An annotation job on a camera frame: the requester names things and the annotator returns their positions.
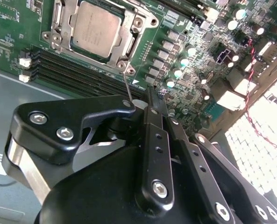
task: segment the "black ram slot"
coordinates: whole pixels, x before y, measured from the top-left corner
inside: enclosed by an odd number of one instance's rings
[[[32,67],[27,71],[40,80],[85,97],[128,96],[123,82],[41,49],[32,52]],[[130,89],[133,98],[143,94],[143,90],[133,86]]]

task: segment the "white connector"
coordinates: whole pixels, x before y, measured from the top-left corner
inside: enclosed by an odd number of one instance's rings
[[[19,65],[30,68],[31,66],[31,58],[19,58]]]
[[[19,80],[24,83],[28,83],[30,81],[30,77],[26,75],[19,75]]]

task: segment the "silver metal plate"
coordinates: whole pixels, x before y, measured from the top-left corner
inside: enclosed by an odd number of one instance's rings
[[[121,27],[121,18],[98,6],[82,1],[73,43],[93,54],[109,57]]]

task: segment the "electrolytic capacitor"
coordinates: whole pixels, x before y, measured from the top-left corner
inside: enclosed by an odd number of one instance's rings
[[[225,57],[225,59],[223,60],[223,63],[228,67],[228,68],[232,68],[234,66],[234,62],[229,58],[229,57]]]
[[[229,19],[229,20],[227,21],[227,28],[228,28],[229,30],[234,30],[234,29],[237,28],[237,26],[238,26],[238,22],[237,22],[236,20]]]
[[[233,50],[227,55],[233,62],[239,60],[239,55],[237,55]]]
[[[271,25],[269,28],[269,32],[271,32],[274,35],[277,35],[277,26]]]
[[[202,94],[202,97],[203,97],[204,100],[210,99],[210,96],[209,96],[209,94],[206,90],[202,90],[201,94]]]
[[[245,11],[245,9],[238,8],[238,9],[234,10],[233,16],[235,17],[235,19],[241,20],[246,16],[246,11]]]
[[[166,85],[167,85],[167,87],[172,88],[172,87],[175,86],[175,82],[174,82],[174,80],[172,80],[171,78],[168,78],[168,79],[166,80]]]
[[[172,70],[172,72],[174,73],[174,76],[175,76],[176,78],[181,78],[181,76],[183,75],[183,73],[182,73],[182,71],[181,71],[180,68],[174,68],[174,69]]]
[[[187,65],[189,65],[189,60],[186,56],[181,56],[180,57],[180,63],[181,63],[182,66],[186,67]]]
[[[185,48],[185,50],[186,50],[186,52],[187,52],[187,54],[188,54],[189,57],[194,56],[194,55],[196,54],[196,49],[195,49],[195,47],[192,46],[192,45],[188,45],[188,46]]]
[[[262,35],[265,31],[265,29],[261,27],[259,24],[252,25],[251,30],[254,31],[257,35]]]

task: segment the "gray surface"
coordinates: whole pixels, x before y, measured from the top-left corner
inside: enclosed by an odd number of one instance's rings
[[[36,84],[24,84],[17,77],[0,74],[0,153],[3,153],[9,126],[16,106],[28,102],[50,101],[69,98]],[[117,147],[97,147],[75,157],[73,168],[82,167],[96,161]],[[9,176],[0,175],[0,223],[31,224],[40,210],[40,204],[33,191]]]

